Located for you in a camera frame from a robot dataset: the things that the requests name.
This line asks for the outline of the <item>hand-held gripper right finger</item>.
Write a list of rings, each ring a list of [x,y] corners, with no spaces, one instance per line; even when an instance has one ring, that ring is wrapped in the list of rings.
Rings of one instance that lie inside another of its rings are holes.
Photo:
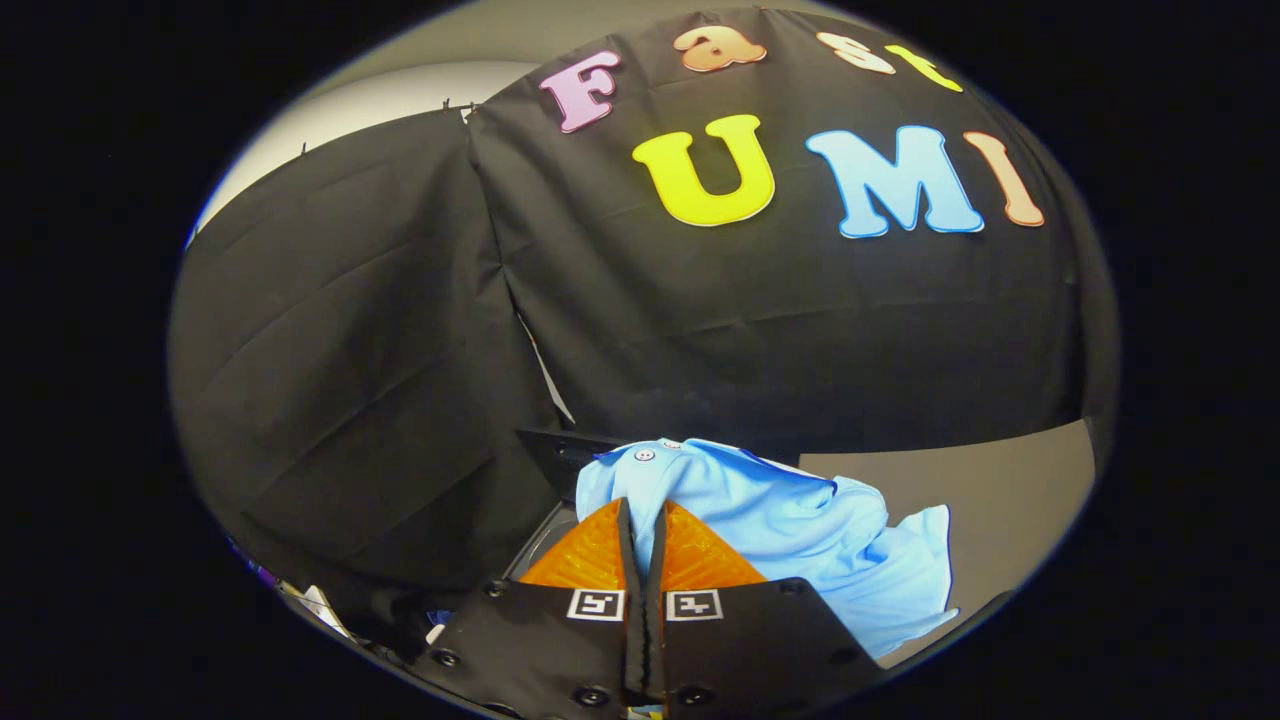
[[[666,719],[823,719],[884,679],[809,580],[765,579],[677,503],[655,523],[645,611]]]

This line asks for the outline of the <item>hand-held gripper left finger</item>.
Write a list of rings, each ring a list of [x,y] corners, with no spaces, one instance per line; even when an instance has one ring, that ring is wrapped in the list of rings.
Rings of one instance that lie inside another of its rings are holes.
[[[628,505],[614,501],[530,569],[480,584],[410,666],[489,719],[622,719],[643,637]]]

